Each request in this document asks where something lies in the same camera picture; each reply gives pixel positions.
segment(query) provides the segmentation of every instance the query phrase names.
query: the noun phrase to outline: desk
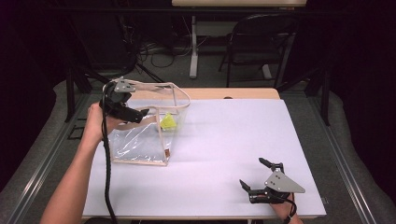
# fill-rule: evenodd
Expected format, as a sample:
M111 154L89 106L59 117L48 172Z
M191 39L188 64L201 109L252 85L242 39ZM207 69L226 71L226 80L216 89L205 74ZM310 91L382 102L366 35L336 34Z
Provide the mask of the desk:
M174 7L304 7L306 0L172 0ZM191 66L190 78L197 78L198 49L197 23L195 16L191 21Z
M168 166L112 164L110 200L118 218L275 218L268 204L251 204L239 184L242 179L253 189L264 187L271 170L259 157L282 161L286 174L305 188L306 193L296 195L300 217L326 215L289 112L275 90L185 91L195 100ZM226 96L234 99L219 100ZM84 217L108 216L105 175L105 152L99 146Z

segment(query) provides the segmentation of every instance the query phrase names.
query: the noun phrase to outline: yellow object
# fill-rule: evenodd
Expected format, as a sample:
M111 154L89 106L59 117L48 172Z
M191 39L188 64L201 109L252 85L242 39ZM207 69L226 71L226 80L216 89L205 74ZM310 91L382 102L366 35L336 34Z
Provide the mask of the yellow object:
M163 117L163 120L161 120L160 125L163 129L176 128L177 126L171 113L166 113L165 117Z

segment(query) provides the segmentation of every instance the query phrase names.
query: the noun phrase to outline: chair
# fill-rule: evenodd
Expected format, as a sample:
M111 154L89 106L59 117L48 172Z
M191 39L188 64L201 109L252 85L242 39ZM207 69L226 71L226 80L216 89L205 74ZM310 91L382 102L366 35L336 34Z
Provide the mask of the chair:
M251 15L239 21L228 34L227 51L221 61L227 66L227 87L230 86L231 65L278 64L274 87L276 87L288 39L296 32L297 19L288 15Z

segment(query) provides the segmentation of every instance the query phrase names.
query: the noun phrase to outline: clear plastic bag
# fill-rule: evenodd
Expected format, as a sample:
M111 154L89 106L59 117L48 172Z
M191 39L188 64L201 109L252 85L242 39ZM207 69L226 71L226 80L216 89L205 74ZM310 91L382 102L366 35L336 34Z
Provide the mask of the clear plastic bag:
M121 124L108 136L112 161L167 165L190 96L174 83L124 81L135 89L127 105L149 111L140 123Z

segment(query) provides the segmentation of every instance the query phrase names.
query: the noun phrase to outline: table leg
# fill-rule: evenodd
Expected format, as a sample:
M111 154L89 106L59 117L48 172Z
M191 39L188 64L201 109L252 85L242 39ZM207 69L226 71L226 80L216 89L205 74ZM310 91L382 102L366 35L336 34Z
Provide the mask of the table leg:
M192 55L191 55L191 66L190 66L190 78L197 78L198 53L197 53L197 33L196 33L195 16L192 16L191 39L192 39L192 44L191 44Z

